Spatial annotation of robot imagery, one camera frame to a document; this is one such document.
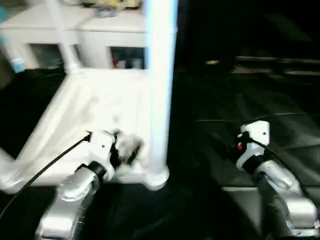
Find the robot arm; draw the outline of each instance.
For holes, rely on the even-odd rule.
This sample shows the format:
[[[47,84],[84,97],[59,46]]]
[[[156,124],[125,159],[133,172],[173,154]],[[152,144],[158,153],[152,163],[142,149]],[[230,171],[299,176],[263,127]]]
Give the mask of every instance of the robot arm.
[[[265,149],[254,143],[269,144],[269,123],[256,121],[242,126],[241,132],[231,148],[231,159],[235,160],[238,169],[253,177],[263,200],[271,209],[275,236],[319,236],[317,208],[303,194],[299,181],[288,169],[265,159]]]
[[[130,156],[137,154],[140,142],[140,139],[132,135],[91,133],[91,163],[88,166],[81,164],[74,174],[57,186],[55,199],[39,222],[37,239],[78,239],[86,211],[96,191],[103,182],[113,178],[115,169],[123,161],[127,163]]]

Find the white cabinet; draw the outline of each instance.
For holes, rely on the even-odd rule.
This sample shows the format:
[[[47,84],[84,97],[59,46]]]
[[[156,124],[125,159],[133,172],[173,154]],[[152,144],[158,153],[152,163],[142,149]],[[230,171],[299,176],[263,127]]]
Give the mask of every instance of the white cabinet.
[[[140,10],[115,17],[93,17],[79,28],[85,58],[93,68],[144,69],[145,16]]]
[[[86,64],[77,29],[94,15],[94,10],[62,4],[60,9],[68,41]],[[0,29],[9,57],[23,59],[25,68],[52,67],[62,61],[58,47],[60,41],[45,3],[10,18],[0,25]]]

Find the red light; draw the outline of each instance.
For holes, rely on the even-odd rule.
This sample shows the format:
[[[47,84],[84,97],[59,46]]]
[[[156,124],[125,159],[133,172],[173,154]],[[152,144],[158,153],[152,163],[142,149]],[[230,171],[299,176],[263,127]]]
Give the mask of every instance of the red light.
[[[242,143],[241,142],[239,142],[238,143],[238,146],[236,147],[239,151],[242,149]]]

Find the white post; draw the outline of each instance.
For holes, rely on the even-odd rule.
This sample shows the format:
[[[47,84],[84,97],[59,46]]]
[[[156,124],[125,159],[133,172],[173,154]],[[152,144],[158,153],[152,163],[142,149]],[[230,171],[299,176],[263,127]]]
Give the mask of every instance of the white post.
[[[80,67],[80,62],[74,48],[70,47],[68,37],[66,36],[59,0],[46,0],[46,3],[60,40],[59,48],[64,61],[64,69],[66,73],[77,71]]]
[[[166,171],[178,0],[146,1],[145,54],[151,98],[150,171]]]

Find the black cable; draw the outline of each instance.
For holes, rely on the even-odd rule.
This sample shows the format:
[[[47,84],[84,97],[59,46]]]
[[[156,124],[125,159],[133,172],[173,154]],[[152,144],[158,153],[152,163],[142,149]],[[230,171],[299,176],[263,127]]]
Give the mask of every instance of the black cable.
[[[275,156],[276,159],[278,159],[278,161],[286,168],[288,169],[290,172],[292,172],[292,170],[290,169],[290,167],[281,159],[281,157],[279,157],[278,154],[276,154],[275,151],[273,151],[270,147],[268,147],[267,145],[264,145],[263,143],[259,142],[259,141],[256,141],[252,138],[250,138],[249,140],[251,143],[255,143],[257,145],[259,145],[260,147],[268,150],[273,156]]]
[[[34,175],[13,197],[12,199],[9,201],[9,203],[5,206],[5,208],[2,210],[1,214],[0,214],[0,220],[3,218],[5,212],[7,211],[7,209],[10,207],[10,205],[14,202],[14,200],[28,187],[30,187],[30,185],[38,178],[40,177],[48,168],[50,168],[53,164],[55,164],[59,159],[61,159],[64,155],[66,155],[67,153],[69,153],[72,149],[74,149],[76,146],[78,146],[80,143],[82,143],[83,141],[89,142],[91,137],[91,134],[88,134],[87,136],[85,136],[84,138],[82,138],[80,141],[78,141],[77,143],[75,143],[74,145],[72,145],[70,148],[68,148],[67,150],[65,150],[63,153],[61,153],[59,156],[57,156],[55,159],[53,159],[51,162],[49,162],[44,168],[42,168],[36,175]]]

